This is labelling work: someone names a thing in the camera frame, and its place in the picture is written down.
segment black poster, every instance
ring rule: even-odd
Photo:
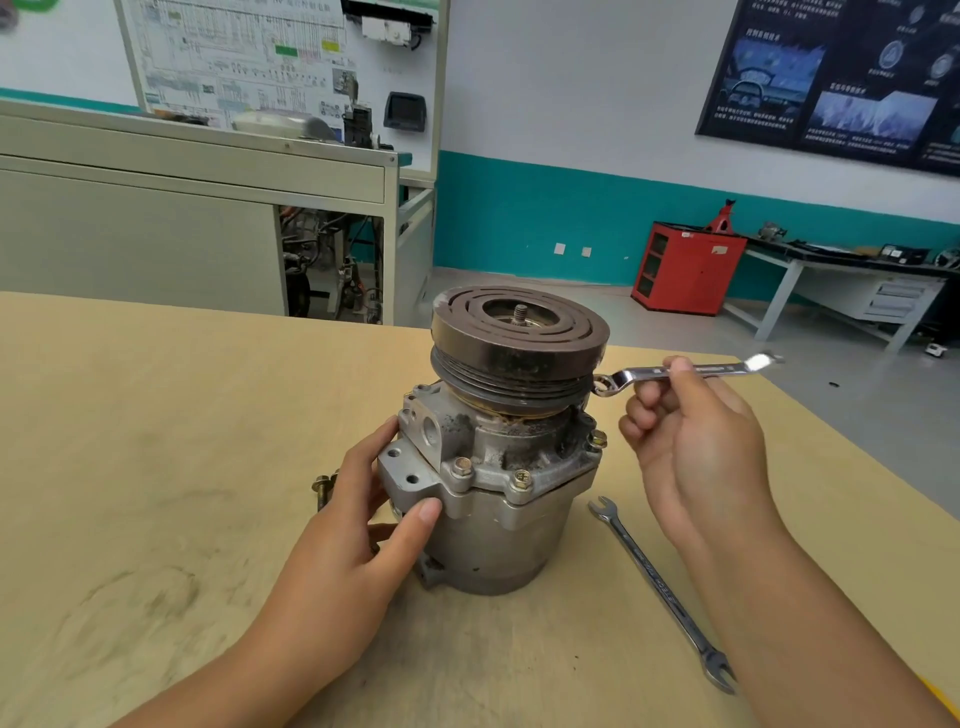
[[[697,131],[960,176],[960,2],[741,0]]]

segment red tool cabinet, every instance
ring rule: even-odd
[[[747,239],[654,223],[631,298],[653,311],[716,316]]]

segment wrench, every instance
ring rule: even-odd
[[[702,376],[753,375],[761,369],[782,363],[782,356],[763,352],[754,354],[739,364],[702,364],[694,367],[693,370]],[[669,376],[670,370],[666,367],[622,369],[611,375],[596,375],[593,378],[593,394],[597,397],[613,397],[635,382],[666,379]]]
[[[730,677],[734,680],[736,679],[736,675],[733,674],[733,669],[730,667],[730,662],[727,660],[727,655],[710,644],[710,640],[700,631],[700,627],[697,626],[693,617],[687,613],[683,604],[680,603],[680,600],[670,591],[670,587],[660,578],[657,570],[654,569],[654,565],[650,563],[650,559],[640,550],[640,547],[636,545],[636,541],[631,538],[630,533],[623,527],[623,523],[620,522],[619,517],[616,515],[616,503],[608,497],[603,496],[600,497],[600,503],[601,505],[596,505],[591,502],[589,504],[590,513],[605,522],[612,529],[613,533],[616,534],[620,543],[630,551],[630,555],[633,557],[636,565],[643,570],[650,585],[657,594],[660,595],[660,598],[663,599],[663,603],[666,604],[667,609],[670,610],[670,613],[677,620],[677,623],[685,631],[693,643],[693,646],[700,654],[700,662],[703,663],[704,672],[707,674],[709,681],[723,692],[733,695],[733,687],[727,682],[727,677],[724,675],[724,672],[727,672]]]

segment teal wall stripe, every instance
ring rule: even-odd
[[[706,225],[728,197],[740,231],[770,220],[790,237],[848,248],[960,247],[960,226],[898,215],[457,152],[441,152],[439,171],[434,264],[449,268],[632,285],[655,221]],[[554,255],[556,243],[566,255]],[[729,295],[769,301],[782,273],[744,258]]]
[[[90,99],[80,99],[74,96],[57,96],[52,93],[20,91],[16,88],[0,87],[0,98],[13,99],[14,101],[29,101],[34,104],[54,104],[60,107],[73,107],[75,109],[87,109],[90,111],[105,111],[106,113],[140,113],[140,107],[132,107],[127,104],[111,104],[107,101],[91,101]]]

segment table leg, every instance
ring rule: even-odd
[[[936,301],[937,295],[943,287],[944,285],[942,283],[940,283],[940,285],[931,284],[927,286],[924,294],[917,299],[917,305],[913,307],[910,315],[900,324],[897,333],[894,334],[893,338],[890,339],[890,343],[887,344],[887,353],[897,353],[903,345],[906,344],[914,330],[920,325],[920,321],[924,319],[927,310],[933,305],[933,302]]]
[[[756,330],[756,336],[754,337],[756,341],[766,341],[770,338],[770,332],[777,324],[777,319],[783,312],[783,307],[786,306],[790,294],[793,293],[793,288],[797,285],[797,280],[800,278],[803,269],[804,265],[799,260],[791,260],[790,265],[786,267],[786,273],[780,282],[780,288],[777,289],[777,295],[770,302],[767,312],[763,315],[763,321],[760,322],[760,328]]]

